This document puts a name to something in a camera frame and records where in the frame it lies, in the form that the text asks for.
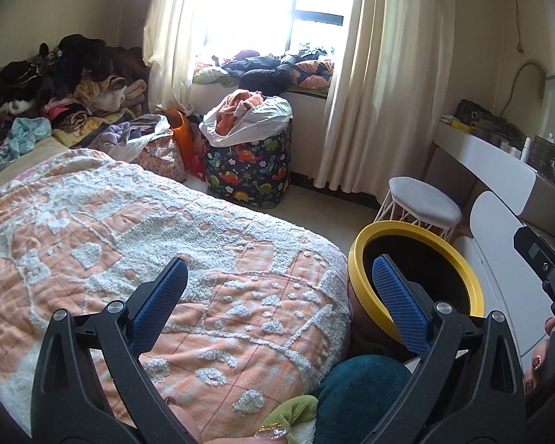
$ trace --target pile of clothes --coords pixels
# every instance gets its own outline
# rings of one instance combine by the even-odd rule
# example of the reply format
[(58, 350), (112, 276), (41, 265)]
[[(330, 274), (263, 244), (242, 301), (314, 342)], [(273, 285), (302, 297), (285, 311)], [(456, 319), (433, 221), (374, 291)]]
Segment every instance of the pile of clothes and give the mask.
[[(140, 48), (108, 47), (78, 34), (52, 50), (41, 44), (33, 58), (0, 71), (0, 165), (22, 154), (14, 145), (33, 148), (33, 138), (53, 135), (67, 147), (83, 146), (103, 124), (139, 117), (147, 80)], [(32, 121), (41, 130), (23, 131)]]
[(335, 63), (321, 49), (305, 48), (297, 55), (282, 57), (260, 56), (253, 50), (244, 50), (228, 61), (213, 57), (213, 64), (198, 62), (195, 66), (195, 84), (220, 83), (225, 87), (238, 86), (244, 90), (261, 91), (265, 96), (279, 96), (284, 91), (317, 90), (329, 92)]
[(259, 91), (236, 90), (228, 96), (226, 105), (220, 108), (216, 118), (216, 133), (226, 137), (238, 121), (251, 108), (263, 103), (263, 95)]

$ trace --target clothes on windowsill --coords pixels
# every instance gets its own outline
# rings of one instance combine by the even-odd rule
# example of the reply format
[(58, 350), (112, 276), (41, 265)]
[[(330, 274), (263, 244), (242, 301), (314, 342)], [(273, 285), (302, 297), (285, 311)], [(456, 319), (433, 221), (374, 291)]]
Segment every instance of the clothes on windowsill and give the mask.
[(260, 55), (261, 54), (255, 50), (241, 50), (234, 56), (232, 61), (241, 61), (245, 58), (259, 57)]
[(239, 88), (261, 91), (265, 96), (281, 95), (290, 86), (292, 65), (274, 57), (252, 57), (222, 66), (232, 77), (240, 78)]
[(230, 77), (226, 70), (209, 65), (200, 69), (197, 73), (194, 73), (193, 83), (196, 85), (207, 85), (208, 83), (214, 83), (223, 77), (227, 77), (231, 82), (238, 82), (237, 79)]
[(33, 148), (37, 141), (51, 135), (47, 118), (16, 118), (0, 147), (0, 170)]
[(329, 87), (334, 69), (332, 61), (301, 61), (294, 65), (292, 84), (310, 89)]

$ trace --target metal screw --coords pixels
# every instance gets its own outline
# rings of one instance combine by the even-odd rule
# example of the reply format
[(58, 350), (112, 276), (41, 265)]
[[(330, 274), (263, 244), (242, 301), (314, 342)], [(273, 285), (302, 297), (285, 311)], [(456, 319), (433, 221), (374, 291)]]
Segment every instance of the metal screw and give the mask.
[(450, 314), (452, 312), (452, 306), (447, 302), (438, 302), (435, 308), (440, 314)]
[(68, 312), (66, 312), (64, 309), (58, 309), (54, 312), (53, 320), (62, 320), (67, 314)]
[(491, 313), (491, 317), (493, 318), (493, 320), (495, 320), (496, 322), (504, 322), (505, 321), (505, 315), (502, 314), (500, 311), (498, 310), (494, 310)]
[(121, 301), (113, 301), (107, 306), (107, 310), (111, 314), (118, 314), (123, 310), (123, 308), (124, 308), (124, 303)]

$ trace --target cushioned stool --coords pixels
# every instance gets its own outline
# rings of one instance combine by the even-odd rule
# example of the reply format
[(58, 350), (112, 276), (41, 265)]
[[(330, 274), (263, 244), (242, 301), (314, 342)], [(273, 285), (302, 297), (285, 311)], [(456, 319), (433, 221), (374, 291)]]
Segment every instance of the cushioned stool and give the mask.
[[(397, 218), (395, 210), (401, 207), (401, 218)], [(389, 180), (389, 192), (380, 207), (374, 222), (386, 220), (401, 220), (422, 226), (428, 230), (440, 228), (440, 237), (449, 241), (452, 232), (462, 220), (462, 213), (447, 195), (425, 182), (410, 177), (395, 177)]]

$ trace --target window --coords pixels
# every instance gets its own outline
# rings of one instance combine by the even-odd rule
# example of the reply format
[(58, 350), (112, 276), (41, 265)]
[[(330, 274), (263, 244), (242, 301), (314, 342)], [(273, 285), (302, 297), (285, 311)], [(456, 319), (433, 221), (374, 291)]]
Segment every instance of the window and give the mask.
[(231, 58), (241, 50), (256, 50), (282, 55), (305, 45), (332, 53), (343, 37), (349, 1), (219, 0), (208, 21), (203, 54)]

